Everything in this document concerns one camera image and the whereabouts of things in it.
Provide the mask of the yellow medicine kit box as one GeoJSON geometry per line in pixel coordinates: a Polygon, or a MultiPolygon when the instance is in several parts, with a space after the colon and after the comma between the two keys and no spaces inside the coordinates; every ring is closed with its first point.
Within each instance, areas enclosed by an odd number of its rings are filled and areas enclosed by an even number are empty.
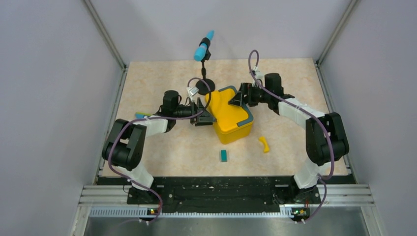
{"type": "Polygon", "coordinates": [[[254,120],[246,105],[229,104],[237,92],[235,86],[227,86],[205,95],[205,101],[209,102],[208,111],[216,119],[213,128],[224,145],[248,136],[254,120]]]}

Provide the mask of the yellow curved plastic piece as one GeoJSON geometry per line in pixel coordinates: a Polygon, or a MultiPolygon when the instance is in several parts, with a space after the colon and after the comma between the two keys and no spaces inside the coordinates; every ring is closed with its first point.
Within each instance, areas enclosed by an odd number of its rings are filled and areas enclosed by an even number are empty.
{"type": "Polygon", "coordinates": [[[268,145],[268,142],[267,142],[266,138],[264,136],[260,136],[258,138],[258,140],[259,140],[259,142],[261,142],[263,144],[263,153],[270,152],[270,148],[269,148],[269,145],[268,145]]]}

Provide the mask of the teal divided tray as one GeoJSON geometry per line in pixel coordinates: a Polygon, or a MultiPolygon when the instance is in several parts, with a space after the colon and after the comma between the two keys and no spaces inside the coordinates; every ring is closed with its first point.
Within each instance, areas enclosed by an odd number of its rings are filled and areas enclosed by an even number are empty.
{"type": "Polygon", "coordinates": [[[227,86],[218,90],[220,95],[220,111],[218,123],[226,131],[231,131],[235,127],[241,127],[253,121],[253,115],[246,104],[241,102],[239,105],[230,105],[229,101],[240,93],[235,86],[227,86]]]}

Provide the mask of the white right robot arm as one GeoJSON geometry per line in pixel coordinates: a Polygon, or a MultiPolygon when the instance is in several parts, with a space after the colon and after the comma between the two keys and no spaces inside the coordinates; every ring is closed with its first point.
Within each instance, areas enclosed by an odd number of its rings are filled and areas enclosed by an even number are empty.
{"type": "Polygon", "coordinates": [[[319,179],[328,179],[334,173],[335,162],[349,153],[350,147],[342,117],[339,113],[323,113],[286,94],[278,73],[268,73],[253,83],[241,83],[238,92],[229,101],[234,106],[257,106],[265,103],[276,114],[292,120],[305,130],[306,159],[302,168],[293,175],[294,186],[288,189],[289,198],[301,203],[308,197],[308,188],[319,179]]]}

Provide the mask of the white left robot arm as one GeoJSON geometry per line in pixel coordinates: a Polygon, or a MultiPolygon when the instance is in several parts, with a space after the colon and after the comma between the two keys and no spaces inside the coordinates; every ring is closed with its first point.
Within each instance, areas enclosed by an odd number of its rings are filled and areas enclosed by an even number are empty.
{"type": "Polygon", "coordinates": [[[200,98],[196,102],[182,105],[179,93],[168,90],[156,114],[132,122],[115,120],[105,141],[102,158],[116,167],[117,174],[130,180],[132,186],[139,189],[139,197],[145,203],[154,202],[158,195],[157,189],[152,186],[153,176],[141,163],[145,139],[169,132],[180,119],[188,119],[194,126],[213,125],[216,121],[200,98]]]}

